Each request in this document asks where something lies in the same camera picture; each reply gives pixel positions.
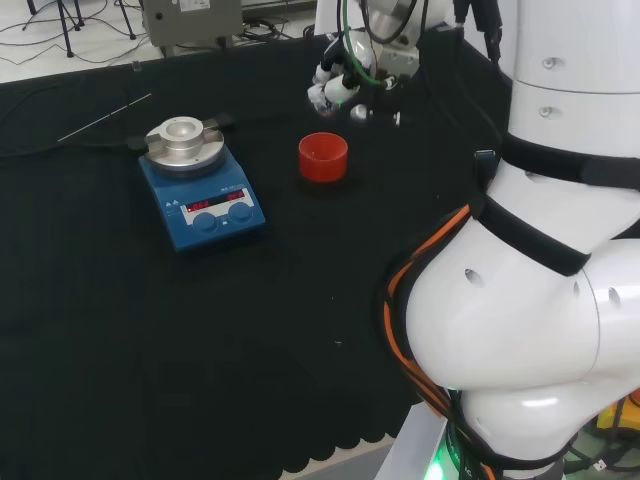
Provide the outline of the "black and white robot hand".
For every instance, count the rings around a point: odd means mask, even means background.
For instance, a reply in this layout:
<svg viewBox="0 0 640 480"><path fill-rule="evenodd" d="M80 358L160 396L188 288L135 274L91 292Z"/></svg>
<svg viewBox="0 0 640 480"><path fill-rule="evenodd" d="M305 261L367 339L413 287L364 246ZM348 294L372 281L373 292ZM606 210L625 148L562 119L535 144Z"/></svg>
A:
<svg viewBox="0 0 640 480"><path fill-rule="evenodd" d="M307 90L309 102L321 115L332 114L349 103L368 84L356 65L369 77L375 76L377 60L369 35L350 30L349 38L354 56L349 53L346 40L335 38L323 52Z"/></svg>

